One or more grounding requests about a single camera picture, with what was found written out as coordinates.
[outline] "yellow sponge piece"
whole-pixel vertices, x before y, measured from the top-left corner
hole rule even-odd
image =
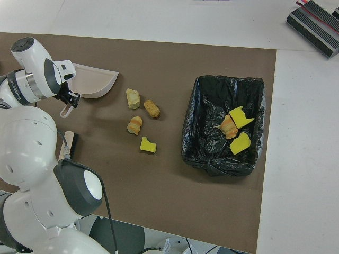
[[[229,112],[238,129],[244,127],[245,125],[248,125],[254,120],[254,118],[247,119],[242,109],[243,107],[240,106]]]
[[[250,145],[251,140],[249,139],[249,136],[245,132],[242,132],[240,133],[239,137],[232,141],[229,147],[231,148],[232,153],[237,155],[246,148],[249,148]]]
[[[157,150],[157,144],[151,143],[147,140],[147,137],[143,137],[140,145],[140,150],[155,152]]]

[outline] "white dustpan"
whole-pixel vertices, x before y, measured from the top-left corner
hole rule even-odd
[[[118,77],[118,72],[98,69],[86,65],[73,63],[76,76],[68,81],[68,88],[74,93],[79,93],[83,98],[99,98],[112,88]],[[60,116],[66,118],[69,116],[73,107],[66,105],[61,111]]]

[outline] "brown mat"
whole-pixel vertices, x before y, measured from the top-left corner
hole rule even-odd
[[[10,46],[26,34],[0,33],[0,75],[20,66]],[[246,252],[256,252],[276,50],[195,44],[33,35],[53,60],[119,71],[112,90],[100,99],[82,99],[61,119],[62,102],[39,102],[63,131],[80,134],[75,160],[101,174],[117,220]],[[202,75],[261,77],[266,85],[265,144],[247,177],[209,177],[181,158],[181,129],[195,78]],[[129,110],[125,91],[162,111],[151,119],[143,106]],[[139,115],[139,136],[126,126]],[[157,143],[150,155],[139,150],[141,137]],[[13,191],[2,181],[0,189]],[[105,206],[96,212],[106,216]]]

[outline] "white table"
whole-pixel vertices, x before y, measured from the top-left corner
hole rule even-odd
[[[0,0],[0,32],[278,49],[257,253],[337,253],[339,56],[327,60],[286,25],[295,8],[286,0]]]

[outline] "black garbage bag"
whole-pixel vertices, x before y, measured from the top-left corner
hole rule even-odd
[[[251,140],[248,149],[233,155],[220,129],[229,111],[242,106],[247,118],[255,118],[239,129]],[[263,145],[265,91],[261,78],[202,76],[195,80],[182,130],[182,157],[210,176],[246,176],[255,168]]]

